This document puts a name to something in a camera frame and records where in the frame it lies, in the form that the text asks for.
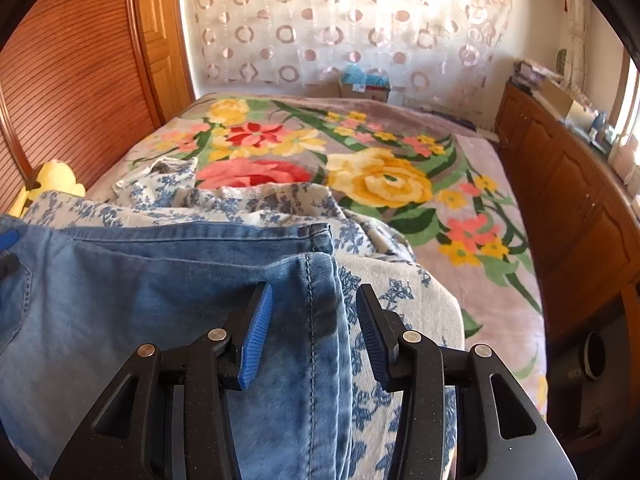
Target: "wooden door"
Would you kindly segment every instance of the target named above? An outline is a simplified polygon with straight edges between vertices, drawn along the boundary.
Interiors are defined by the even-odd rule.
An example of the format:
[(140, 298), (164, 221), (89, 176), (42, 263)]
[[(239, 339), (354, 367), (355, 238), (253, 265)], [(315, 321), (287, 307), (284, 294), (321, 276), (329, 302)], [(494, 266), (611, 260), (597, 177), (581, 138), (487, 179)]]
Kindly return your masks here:
[(540, 278), (572, 239), (580, 235), (582, 218), (595, 206), (603, 184), (600, 171), (576, 145), (576, 140), (568, 137), (567, 132), (559, 133), (566, 142), (556, 143), (559, 156), (548, 168), (546, 180), (540, 182), (538, 198), (527, 217), (529, 241)]
[(592, 316), (631, 281), (640, 266), (636, 224), (609, 186), (581, 222), (580, 235), (542, 278), (551, 339)]
[(519, 133), (527, 120), (525, 108), (522, 92), (508, 84), (495, 120), (495, 132), (500, 137), (499, 155), (505, 170), (511, 165), (521, 140)]
[(546, 169), (551, 159), (559, 154), (556, 135), (555, 125), (550, 121), (527, 118), (519, 135), (517, 152), (513, 154), (513, 163), (507, 171), (527, 231), (533, 206), (546, 182)]

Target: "blue denim jeans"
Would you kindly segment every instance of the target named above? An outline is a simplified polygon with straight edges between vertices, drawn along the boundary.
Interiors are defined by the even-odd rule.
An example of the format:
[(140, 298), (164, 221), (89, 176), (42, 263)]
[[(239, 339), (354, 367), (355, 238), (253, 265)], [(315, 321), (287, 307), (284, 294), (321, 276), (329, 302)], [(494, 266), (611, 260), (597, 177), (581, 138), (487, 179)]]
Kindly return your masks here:
[(257, 282), (274, 308), (258, 375), (230, 392), (245, 479), (346, 477), (351, 362), (325, 224), (189, 223), (16, 229), (18, 271), (0, 282), (0, 420), (39, 476), (142, 343), (190, 344), (244, 308)]

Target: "screw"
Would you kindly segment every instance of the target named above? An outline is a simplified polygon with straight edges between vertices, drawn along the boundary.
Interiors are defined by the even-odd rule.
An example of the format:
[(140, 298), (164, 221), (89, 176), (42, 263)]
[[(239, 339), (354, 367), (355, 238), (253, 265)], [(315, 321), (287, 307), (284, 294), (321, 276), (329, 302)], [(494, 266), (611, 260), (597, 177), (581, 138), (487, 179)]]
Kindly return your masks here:
[(156, 353), (156, 347), (150, 343), (146, 343), (138, 347), (138, 355), (140, 357), (151, 357), (155, 353)]
[(209, 330), (207, 337), (212, 341), (223, 341), (226, 339), (226, 330), (224, 328), (214, 328)]
[(419, 343), (420, 339), (422, 339), (422, 336), (415, 330), (407, 330), (402, 334), (402, 339), (404, 339), (408, 343)]
[(492, 354), (491, 349), (487, 345), (476, 345), (474, 351), (476, 355), (480, 357), (491, 357)]

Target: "bed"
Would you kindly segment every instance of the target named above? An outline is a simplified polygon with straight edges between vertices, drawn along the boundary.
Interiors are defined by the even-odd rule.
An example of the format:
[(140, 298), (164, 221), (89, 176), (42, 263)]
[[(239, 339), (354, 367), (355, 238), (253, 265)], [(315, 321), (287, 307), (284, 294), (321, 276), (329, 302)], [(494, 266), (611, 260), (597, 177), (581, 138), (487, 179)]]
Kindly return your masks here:
[(112, 199), (124, 174), (166, 156), (196, 158), (201, 189), (314, 182), (342, 208), (393, 227), (460, 303), (467, 347), (492, 346), (545, 413), (540, 292), (522, 218), (487, 140), (373, 101), (210, 94), (133, 146), (88, 198)]

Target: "wooden cabinet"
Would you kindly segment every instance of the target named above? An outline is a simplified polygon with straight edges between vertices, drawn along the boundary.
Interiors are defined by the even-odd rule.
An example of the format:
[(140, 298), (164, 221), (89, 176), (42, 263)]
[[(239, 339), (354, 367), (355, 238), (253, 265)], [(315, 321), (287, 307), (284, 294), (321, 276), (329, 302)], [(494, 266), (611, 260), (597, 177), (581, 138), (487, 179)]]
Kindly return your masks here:
[(606, 162), (510, 85), (497, 129), (508, 132), (500, 157), (529, 237), (548, 336), (557, 340), (638, 275), (640, 223)]

